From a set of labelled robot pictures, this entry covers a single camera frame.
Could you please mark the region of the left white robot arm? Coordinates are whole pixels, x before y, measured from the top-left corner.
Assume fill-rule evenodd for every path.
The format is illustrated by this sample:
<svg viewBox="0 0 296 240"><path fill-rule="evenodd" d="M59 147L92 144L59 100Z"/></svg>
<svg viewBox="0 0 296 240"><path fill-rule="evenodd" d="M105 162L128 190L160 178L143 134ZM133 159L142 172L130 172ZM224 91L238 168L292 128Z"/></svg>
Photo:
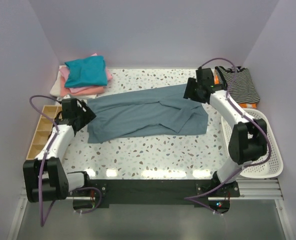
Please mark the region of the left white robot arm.
<svg viewBox="0 0 296 240"><path fill-rule="evenodd" d="M31 203L64 200L89 180L85 171L66 172L62 160L77 132L96 115L84 100L67 98L60 104L61 110L54 117L41 113L51 122L51 134L41 152L23 164L26 195Z"/></svg>

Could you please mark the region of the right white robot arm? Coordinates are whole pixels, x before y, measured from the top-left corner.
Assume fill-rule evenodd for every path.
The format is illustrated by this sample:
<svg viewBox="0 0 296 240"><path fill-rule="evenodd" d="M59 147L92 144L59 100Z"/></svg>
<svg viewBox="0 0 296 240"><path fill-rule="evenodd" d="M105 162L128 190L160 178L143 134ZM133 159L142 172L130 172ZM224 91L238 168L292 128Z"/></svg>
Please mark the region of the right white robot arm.
<svg viewBox="0 0 296 240"><path fill-rule="evenodd" d="M245 112L230 96L226 86L215 83L210 68L199 67L196 70L196 77L187 81L183 97L212 106L232 130L228 159L213 173L210 186L202 196L234 182L244 169L255 165L259 158L270 153L266 121L262 118L254 119Z"/></svg>

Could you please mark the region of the grey-blue t-shirt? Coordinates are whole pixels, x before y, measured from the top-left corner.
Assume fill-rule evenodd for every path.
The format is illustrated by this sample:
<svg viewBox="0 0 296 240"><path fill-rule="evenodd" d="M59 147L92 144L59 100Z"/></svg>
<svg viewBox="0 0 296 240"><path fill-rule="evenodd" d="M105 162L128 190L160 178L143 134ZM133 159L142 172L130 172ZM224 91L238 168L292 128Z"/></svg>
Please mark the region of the grey-blue t-shirt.
<svg viewBox="0 0 296 240"><path fill-rule="evenodd" d="M184 84L101 96L88 101L96 114L88 143L154 135L193 136L207 132L208 114L184 99Z"/></svg>

